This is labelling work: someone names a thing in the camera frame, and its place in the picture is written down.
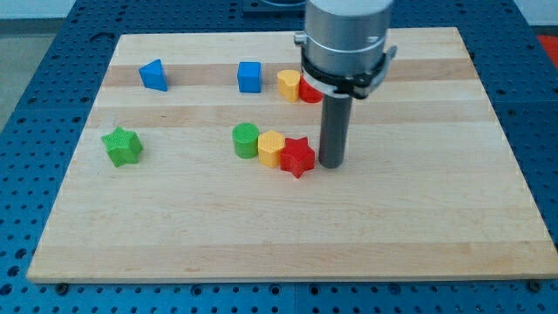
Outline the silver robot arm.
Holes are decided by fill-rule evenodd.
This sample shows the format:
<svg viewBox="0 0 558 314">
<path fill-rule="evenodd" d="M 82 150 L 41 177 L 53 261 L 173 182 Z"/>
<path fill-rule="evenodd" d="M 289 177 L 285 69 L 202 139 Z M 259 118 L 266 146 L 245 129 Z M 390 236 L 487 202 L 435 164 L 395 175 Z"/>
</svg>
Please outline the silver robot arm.
<svg viewBox="0 0 558 314">
<path fill-rule="evenodd" d="M 318 161 L 344 162 L 352 102 L 366 99 L 389 71 L 397 47 L 385 48 L 393 0 L 309 0 L 294 36 L 304 80 L 323 95 Z"/>
</svg>

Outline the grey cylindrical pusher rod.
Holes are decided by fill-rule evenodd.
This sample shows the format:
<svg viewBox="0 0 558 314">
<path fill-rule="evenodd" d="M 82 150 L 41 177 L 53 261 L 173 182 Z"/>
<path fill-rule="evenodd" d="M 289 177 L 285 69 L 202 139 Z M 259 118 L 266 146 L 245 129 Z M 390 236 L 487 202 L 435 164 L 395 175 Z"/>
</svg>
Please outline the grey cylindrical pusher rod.
<svg viewBox="0 0 558 314">
<path fill-rule="evenodd" d="M 352 98 L 323 97 L 318 160 L 326 168 L 344 162 Z"/>
</svg>

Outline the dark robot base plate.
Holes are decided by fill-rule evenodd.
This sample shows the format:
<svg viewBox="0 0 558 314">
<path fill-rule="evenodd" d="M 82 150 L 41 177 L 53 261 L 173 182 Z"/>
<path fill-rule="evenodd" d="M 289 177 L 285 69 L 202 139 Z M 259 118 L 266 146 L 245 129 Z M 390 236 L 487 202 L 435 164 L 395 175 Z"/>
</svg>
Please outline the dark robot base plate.
<svg viewBox="0 0 558 314">
<path fill-rule="evenodd" d="M 305 0 L 241 0 L 242 14 L 251 17 L 264 15 L 297 15 L 304 13 Z"/>
</svg>

